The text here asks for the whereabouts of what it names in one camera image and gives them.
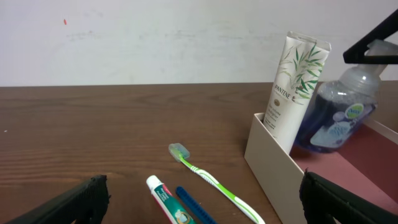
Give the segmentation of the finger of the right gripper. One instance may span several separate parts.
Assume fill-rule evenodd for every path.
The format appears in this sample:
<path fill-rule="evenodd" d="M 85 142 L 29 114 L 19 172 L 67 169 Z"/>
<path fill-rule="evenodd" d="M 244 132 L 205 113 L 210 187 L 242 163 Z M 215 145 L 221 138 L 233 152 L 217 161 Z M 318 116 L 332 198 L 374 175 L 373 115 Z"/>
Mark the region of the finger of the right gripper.
<path fill-rule="evenodd" d="M 368 45 L 374 40 L 385 40 L 385 38 L 397 32 L 397 10 L 383 20 L 371 32 L 365 35 L 352 47 L 343 53 L 343 59 L 348 64 L 371 64 L 389 65 L 397 64 L 396 55 L 365 56 L 369 50 Z"/>

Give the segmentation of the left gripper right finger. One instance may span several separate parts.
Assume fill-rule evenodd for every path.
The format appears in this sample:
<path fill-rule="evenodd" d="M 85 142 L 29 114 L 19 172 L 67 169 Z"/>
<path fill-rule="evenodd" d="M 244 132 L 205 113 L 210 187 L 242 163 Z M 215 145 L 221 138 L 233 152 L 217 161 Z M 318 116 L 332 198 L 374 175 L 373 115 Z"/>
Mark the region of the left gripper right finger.
<path fill-rule="evenodd" d="M 397 215 L 305 171 L 299 197 L 308 224 L 397 224 Z"/>

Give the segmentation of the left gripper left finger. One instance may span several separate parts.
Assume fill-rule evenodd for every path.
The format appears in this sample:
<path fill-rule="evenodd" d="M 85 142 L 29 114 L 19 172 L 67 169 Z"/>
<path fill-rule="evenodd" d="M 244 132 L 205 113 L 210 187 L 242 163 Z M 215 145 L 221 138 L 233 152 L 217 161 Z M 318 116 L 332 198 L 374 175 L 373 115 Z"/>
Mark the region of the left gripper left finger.
<path fill-rule="evenodd" d="M 8 224 L 101 224 L 110 195 L 106 175 L 96 175 Z"/>

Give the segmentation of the blue soap pump bottle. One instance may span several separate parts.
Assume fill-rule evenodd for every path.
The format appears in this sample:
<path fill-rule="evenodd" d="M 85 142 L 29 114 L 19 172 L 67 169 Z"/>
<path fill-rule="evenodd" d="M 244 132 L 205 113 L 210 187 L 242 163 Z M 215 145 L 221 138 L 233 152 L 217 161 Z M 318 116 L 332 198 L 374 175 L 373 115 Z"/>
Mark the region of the blue soap pump bottle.
<path fill-rule="evenodd" d="M 313 152 L 337 151 L 377 108 L 380 74 L 386 64 L 359 64 L 338 80 L 322 83 L 294 144 Z"/>

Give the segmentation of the white Pantene tube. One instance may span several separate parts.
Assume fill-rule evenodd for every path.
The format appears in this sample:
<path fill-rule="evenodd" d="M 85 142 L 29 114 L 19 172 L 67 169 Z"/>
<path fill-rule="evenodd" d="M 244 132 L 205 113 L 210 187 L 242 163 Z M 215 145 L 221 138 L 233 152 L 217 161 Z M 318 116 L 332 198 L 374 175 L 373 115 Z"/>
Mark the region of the white Pantene tube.
<path fill-rule="evenodd" d="M 289 153 L 315 91 L 331 45 L 289 31 L 264 113 L 264 126 Z"/>

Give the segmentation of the small teal toothpaste tube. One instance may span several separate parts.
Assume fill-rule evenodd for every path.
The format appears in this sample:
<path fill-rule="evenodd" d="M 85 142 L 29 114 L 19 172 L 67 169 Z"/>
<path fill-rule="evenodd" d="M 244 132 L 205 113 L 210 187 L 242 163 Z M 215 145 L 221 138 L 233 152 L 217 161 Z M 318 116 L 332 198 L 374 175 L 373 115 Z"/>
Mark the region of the small teal toothpaste tube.
<path fill-rule="evenodd" d="M 151 195 L 172 224 L 196 224 L 182 204 L 172 195 L 167 186 L 157 176 L 149 176 L 146 184 Z"/>

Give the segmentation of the blue disposable razor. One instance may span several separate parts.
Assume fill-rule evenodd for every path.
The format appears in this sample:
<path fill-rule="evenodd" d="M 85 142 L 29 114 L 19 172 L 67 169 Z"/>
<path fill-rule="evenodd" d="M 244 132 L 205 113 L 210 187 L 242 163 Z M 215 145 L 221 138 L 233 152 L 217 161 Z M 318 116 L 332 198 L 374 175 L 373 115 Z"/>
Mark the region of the blue disposable razor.
<path fill-rule="evenodd" d="M 178 186 L 175 193 L 203 224 L 217 224 L 217 222 L 183 187 Z"/>

